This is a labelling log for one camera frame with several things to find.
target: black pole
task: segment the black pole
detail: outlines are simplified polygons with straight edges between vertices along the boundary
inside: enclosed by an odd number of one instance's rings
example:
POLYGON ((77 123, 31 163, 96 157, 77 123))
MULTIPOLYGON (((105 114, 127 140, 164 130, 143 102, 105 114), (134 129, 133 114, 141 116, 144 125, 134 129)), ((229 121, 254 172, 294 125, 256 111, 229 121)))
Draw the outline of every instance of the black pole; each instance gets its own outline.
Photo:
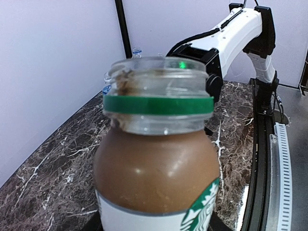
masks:
POLYGON ((129 59, 132 57, 132 53, 131 53, 131 46, 129 42, 129 36, 128 36, 128 30, 127 30, 122 0, 115 0, 115 6, 116 6, 117 17, 119 19, 125 55, 126 58, 129 59))

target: starbucks logo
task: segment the starbucks logo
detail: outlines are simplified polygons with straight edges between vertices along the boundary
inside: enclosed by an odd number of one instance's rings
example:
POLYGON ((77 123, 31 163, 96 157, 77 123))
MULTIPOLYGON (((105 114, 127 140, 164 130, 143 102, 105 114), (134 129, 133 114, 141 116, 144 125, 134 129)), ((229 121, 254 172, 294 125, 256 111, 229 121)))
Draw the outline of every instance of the starbucks logo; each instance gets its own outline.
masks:
POLYGON ((211 183, 187 211, 180 231, 207 231, 218 192, 219 178, 211 183))

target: bottle label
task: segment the bottle label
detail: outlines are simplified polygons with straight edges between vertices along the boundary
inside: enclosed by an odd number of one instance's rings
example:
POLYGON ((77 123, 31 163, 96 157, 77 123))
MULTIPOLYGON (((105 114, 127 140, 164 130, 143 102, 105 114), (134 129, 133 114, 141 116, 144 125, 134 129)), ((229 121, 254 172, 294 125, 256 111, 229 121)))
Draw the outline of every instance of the bottle label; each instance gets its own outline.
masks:
POLYGON ((95 191, 104 231, 206 231, 214 210, 219 178, 184 212, 149 214, 112 204, 95 191))

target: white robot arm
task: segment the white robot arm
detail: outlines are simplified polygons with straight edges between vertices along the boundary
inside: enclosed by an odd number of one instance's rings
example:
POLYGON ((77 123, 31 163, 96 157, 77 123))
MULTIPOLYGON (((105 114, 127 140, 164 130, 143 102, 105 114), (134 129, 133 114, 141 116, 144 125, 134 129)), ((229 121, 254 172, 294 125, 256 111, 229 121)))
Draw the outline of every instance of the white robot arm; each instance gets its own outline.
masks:
MULTIPOLYGON (((234 8, 231 13, 222 20, 215 28, 221 28, 221 25, 238 13, 241 8, 234 8)), ((222 78, 235 59, 235 57, 245 48, 245 46, 254 38, 262 33, 261 13, 254 9, 244 8, 243 12, 232 20, 228 26, 221 29, 214 35, 191 41, 191 47, 209 51, 215 48, 219 51, 220 67, 222 78)), ((249 53, 253 65, 256 69, 256 78, 271 83, 275 76, 275 69, 271 63, 271 56, 261 58, 257 54, 249 53)))
POLYGON ((270 102, 279 80, 271 54, 275 48, 275 28, 269 7, 243 8, 242 4, 229 5, 230 14, 211 31, 195 35, 177 43, 167 56, 198 60, 206 65, 209 79, 206 91, 219 100, 223 78, 235 59, 244 51, 256 70, 257 109, 271 114, 270 102))

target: white wall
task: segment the white wall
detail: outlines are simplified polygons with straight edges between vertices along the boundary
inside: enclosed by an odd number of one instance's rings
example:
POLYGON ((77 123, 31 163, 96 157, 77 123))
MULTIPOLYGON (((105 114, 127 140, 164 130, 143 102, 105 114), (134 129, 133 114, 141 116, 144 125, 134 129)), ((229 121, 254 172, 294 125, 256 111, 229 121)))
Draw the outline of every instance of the white wall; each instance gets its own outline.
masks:
POLYGON ((0 187, 123 58, 113 0, 0 1, 0 187))
MULTIPOLYGON (((124 0, 132 46, 144 55, 166 54, 184 38, 209 31, 229 14, 230 2, 242 0, 124 0)), ((308 48, 308 1, 258 0, 272 8, 276 27, 274 67, 281 83, 298 86, 308 48)), ((253 0, 247 7, 254 8, 253 0)), ((226 79, 248 82, 255 72, 241 53, 232 63, 226 79)))

